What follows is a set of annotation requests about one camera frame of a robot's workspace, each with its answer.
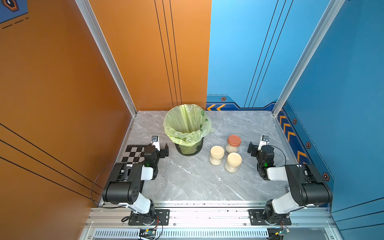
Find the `glass jar with rice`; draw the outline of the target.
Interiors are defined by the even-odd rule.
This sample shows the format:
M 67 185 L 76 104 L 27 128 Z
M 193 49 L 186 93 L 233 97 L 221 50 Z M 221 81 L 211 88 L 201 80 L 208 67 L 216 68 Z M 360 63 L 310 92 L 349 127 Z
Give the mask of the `glass jar with rice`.
M 238 148 L 235 148 L 235 147 L 232 147 L 228 144 L 228 140 L 227 140 L 227 144 L 226 144 L 226 151 L 230 154 L 230 153 L 237 153 L 238 152 Z

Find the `red jar lid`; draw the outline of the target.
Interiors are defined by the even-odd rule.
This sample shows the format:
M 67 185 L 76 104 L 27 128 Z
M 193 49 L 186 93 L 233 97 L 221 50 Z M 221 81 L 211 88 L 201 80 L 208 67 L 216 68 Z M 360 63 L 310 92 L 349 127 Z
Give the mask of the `red jar lid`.
M 237 135 L 230 135 L 228 137 L 228 144 L 232 147 L 235 147 L 235 148 L 239 147 L 241 145 L 241 142 L 242 142 L 241 138 Z

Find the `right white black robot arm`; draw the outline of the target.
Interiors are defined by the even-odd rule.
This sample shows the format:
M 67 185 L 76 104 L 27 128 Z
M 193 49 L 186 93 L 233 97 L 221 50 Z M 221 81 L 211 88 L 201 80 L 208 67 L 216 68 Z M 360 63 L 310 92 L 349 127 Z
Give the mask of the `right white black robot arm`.
M 289 190 L 283 196 L 267 201 L 263 210 L 249 210 L 251 225 L 291 224 L 290 213 L 307 206 L 330 204 L 333 194 L 315 165 L 274 165 L 274 147 L 249 144 L 248 153 L 257 158 L 257 170 L 263 180 L 283 181 Z

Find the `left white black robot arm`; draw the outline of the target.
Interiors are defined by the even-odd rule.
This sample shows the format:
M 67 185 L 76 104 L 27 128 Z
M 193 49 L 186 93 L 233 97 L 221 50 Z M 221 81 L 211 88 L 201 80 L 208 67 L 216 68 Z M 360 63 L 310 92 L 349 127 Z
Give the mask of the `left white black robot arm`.
M 147 145 L 139 156 L 144 157 L 140 163 L 130 165 L 120 162 L 113 166 L 102 198 L 104 202 L 115 204 L 118 208 L 131 210 L 129 216 L 121 219 L 122 223 L 128 223 L 130 226 L 157 225 L 165 211 L 159 214 L 156 212 L 153 200 L 142 194 L 142 186 L 145 181 L 156 179 L 159 161 L 169 156 L 169 146 L 165 145 L 161 149 L 154 144 Z

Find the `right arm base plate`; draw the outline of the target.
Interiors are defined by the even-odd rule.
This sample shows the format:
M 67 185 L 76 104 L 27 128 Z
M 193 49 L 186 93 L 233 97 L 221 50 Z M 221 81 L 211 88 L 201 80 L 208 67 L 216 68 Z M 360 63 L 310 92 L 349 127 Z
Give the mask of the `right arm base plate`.
M 288 214 L 277 214 L 274 211 L 271 213 L 266 213 L 262 209 L 250 209 L 248 210 L 249 218 L 252 226 L 291 226 L 291 218 Z

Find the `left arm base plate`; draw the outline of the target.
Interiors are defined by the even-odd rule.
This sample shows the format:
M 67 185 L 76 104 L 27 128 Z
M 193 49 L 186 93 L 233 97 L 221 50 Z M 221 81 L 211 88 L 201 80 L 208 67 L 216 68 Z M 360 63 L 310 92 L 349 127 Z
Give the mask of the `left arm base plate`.
M 158 210 L 155 209 L 153 212 L 148 214 L 136 214 L 131 213 L 128 219 L 129 226 L 155 226 L 158 224 L 158 221 L 167 226 L 170 219 L 170 210 Z

